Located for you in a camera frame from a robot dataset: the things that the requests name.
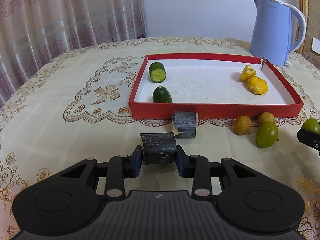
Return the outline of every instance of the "kettle spout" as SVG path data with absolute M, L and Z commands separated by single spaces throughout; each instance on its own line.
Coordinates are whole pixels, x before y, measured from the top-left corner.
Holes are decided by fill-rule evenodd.
M 254 1 L 254 3 L 256 4 L 256 8 L 257 8 L 257 10 L 258 10 L 258 7 L 259 7 L 259 0 L 253 0 Z

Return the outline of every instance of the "yellow fruit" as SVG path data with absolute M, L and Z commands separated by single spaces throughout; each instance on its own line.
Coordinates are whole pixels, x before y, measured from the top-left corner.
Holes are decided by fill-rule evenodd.
M 241 81 L 246 81 L 249 78 L 253 77 L 255 74 L 256 74 L 256 71 L 250 65 L 247 65 L 242 70 L 242 73 L 240 75 L 240 80 Z
M 235 133 L 244 135 L 250 132 L 251 125 L 251 119 L 245 115 L 242 115 L 236 119 L 235 123 L 233 124 L 233 129 Z
M 248 89 L 255 95 L 262 95 L 268 91 L 268 85 L 262 78 L 254 76 L 249 79 Z
M 262 125 L 264 122 L 273 122 L 276 123 L 276 119 L 273 114 L 264 112 L 258 117 L 258 126 Z

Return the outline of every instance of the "table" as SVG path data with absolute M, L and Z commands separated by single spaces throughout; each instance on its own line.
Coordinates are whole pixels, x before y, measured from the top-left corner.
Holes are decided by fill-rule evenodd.
M 24 188 L 94 156 L 98 162 L 130 155 L 140 133 L 169 132 L 168 120 L 134 120 L 128 98 L 146 54 L 208 52 L 249 55 L 250 44 L 229 39 L 157 37 L 106 43 L 64 53 L 46 64 L 0 111 L 0 239 L 19 232 L 12 215 L 14 197 Z M 296 138 L 301 122 L 320 120 L 320 70 L 292 52 L 290 66 L 277 67 L 304 101 L 297 118 L 277 119 L 279 142 L 260 149 L 255 129 L 234 134 L 234 120 L 199 120 L 194 139 L 179 139 L 187 155 L 219 162 L 231 157 L 298 191 L 306 204 L 298 231 L 320 236 L 320 157 Z M 126 179 L 126 192 L 191 190 L 174 163 L 142 166 L 138 179 Z M 103 192 L 103 182 L 97 192 Z M 212 178 L 213 193 L 221 192 Z

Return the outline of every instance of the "cut branch piece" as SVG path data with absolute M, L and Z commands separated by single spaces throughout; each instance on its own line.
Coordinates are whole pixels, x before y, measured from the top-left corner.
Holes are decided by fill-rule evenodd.
M 196 137 L 198 127 L 198 113 L 173 112 L 172 132 L 176 138 Z
M 173 163 L 176 160 L 176 138 L 169 133 L 141 133 L 144 164 Z

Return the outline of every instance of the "white wall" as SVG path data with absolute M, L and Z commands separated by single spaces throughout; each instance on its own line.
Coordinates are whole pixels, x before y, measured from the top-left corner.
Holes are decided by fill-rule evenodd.
M 298 6 L 298 0 L 281 0 Z M 142 0 L 148 37 L 201 36 L 251 41 L 253 0 Z

